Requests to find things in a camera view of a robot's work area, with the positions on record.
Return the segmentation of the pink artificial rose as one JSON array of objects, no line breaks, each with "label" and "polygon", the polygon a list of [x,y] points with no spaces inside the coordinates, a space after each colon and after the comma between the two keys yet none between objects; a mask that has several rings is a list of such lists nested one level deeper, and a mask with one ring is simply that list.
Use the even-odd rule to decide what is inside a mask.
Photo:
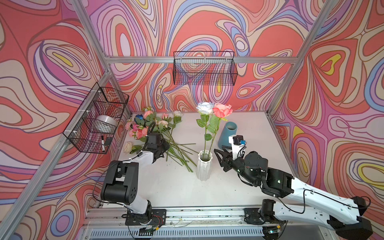
[{"label": "pink artificial rose", "polygon": [[209,153],[212,151],[215,138],[218,134],[220,124],[222,121],[227,121],[227,117],[233,112],[231,105],[224,105],[215,103],[213,107],[213,114],[210,118],[208,131],[212,134]]}]

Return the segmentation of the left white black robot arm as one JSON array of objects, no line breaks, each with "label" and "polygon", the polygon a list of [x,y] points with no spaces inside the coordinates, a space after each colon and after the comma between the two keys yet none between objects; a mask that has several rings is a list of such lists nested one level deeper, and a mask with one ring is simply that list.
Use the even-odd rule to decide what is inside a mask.
[{"label": "left white black robot arm", "polygon": [[135,157],[110,163],[100,193],[101,201],[126,208],[127,225],[159,228],[165,223],[166,211],[154,213],[151,202],[138,194],[138,185],[140,171],[163,158],[169,148],[162,134],[149,133],[143,149]]}]

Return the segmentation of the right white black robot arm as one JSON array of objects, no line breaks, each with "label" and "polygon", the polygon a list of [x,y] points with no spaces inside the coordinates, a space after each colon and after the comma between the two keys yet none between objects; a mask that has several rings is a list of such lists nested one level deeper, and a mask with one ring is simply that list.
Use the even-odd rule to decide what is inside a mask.
[{"label": "right white black robot arm", "polygon": [[317,189],[269,168],[268,160],[255,151],[242,156],[219,149],[214,153],[224,172],[236,171],[242,183],[272,197],[263,200],[257,214],[247,214],[247,223],[306,222],[334,230],[346,240],[367,240],[373,234],[371,222],[363,217],[371,204],[366,197],[343,198]]}]

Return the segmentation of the white ribbed vase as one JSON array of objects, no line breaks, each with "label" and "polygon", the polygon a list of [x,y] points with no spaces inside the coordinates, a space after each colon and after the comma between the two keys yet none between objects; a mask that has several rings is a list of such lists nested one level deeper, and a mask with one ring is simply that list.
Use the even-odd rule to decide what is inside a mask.
[{"label": "white ribbed vase", "polygon": [[200,151],[199,161],[197,164],[197,178],[200,181],[206,181],[209,179],[211,174],[213,156],[208,150]]}]

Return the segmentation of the pile of artificial flowers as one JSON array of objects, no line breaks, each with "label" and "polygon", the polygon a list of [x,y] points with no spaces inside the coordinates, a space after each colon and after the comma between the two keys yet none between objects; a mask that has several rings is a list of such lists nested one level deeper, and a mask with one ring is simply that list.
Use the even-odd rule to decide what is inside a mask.
[{"label": "pile of artificial flowers", "polygon": [[[135,122],[134,117],[136,115],[143,115],[143,120]],[[172,114],[163,113],[158,115],[153,108],[147,107],[144,108],[143,113],[135,114],[127,121],[125,130],[131,139],[141,142],[141,144],[137,144],[142,145],[141,150],[144,149],[147,135],[150,132],[161,133],[170,144],[170,149],[166,152],[166,159],[175,161],[177,164],[186,167],[188,172],[192,173],[193,169],[191,165],[197,166],[192,159],[192,155],[196,152],[190,147],[192,143],[179,143],[173,137],[175,128],[180,125],[181,122],[181,112],[176,111]]]}]

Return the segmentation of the teal ceramic vase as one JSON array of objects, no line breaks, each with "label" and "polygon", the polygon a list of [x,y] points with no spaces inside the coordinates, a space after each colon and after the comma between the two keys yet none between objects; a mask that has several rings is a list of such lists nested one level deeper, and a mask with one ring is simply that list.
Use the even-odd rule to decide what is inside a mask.
[{"label": "teal ceramic vase", "polygon": [[227,122],[224,125],[224,128],[222,130],[222,133],[220,135],[218,146],[220,149],[223,150],[223,146],[230,147],[231,143],[229,142],[229,137],[232,135],[236,135],[238,126],[234,122]]}]

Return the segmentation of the black marker pen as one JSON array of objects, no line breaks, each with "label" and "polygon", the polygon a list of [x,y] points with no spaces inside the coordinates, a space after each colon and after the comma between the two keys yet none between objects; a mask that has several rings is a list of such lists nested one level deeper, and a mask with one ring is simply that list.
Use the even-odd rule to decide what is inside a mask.
[{"label": "black marker pen", "polygon": [[104,136],[102,135],[101,136],[101,146],[102,146],[102,152],[105,153],[106,149],[105,149],[105,141],[104,141]]}]

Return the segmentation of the silver tape roll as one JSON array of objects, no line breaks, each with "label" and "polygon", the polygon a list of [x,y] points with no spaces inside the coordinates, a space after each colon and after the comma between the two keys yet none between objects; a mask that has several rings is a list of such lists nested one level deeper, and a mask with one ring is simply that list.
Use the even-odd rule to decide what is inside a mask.
[{"label": "silver tape roll", "polygon": [[116,130],[118,123],[117,121],[106,115],[99,115],[94,123],[94,128],[101,133],[113,134]]}]

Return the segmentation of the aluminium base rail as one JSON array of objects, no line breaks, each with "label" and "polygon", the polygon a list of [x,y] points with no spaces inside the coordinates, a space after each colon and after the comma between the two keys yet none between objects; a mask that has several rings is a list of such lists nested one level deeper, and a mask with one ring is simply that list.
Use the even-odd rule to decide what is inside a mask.
[{"label": "aluminium base rail", "polygon": [[166,208],[158,230],[127,226],[119,208],[94,209],[87,213],[77,240],[262,240],[268,233],[279,240],[331,240],[330,231],[315,225],[288,223],[251,225],[244,206]]}]

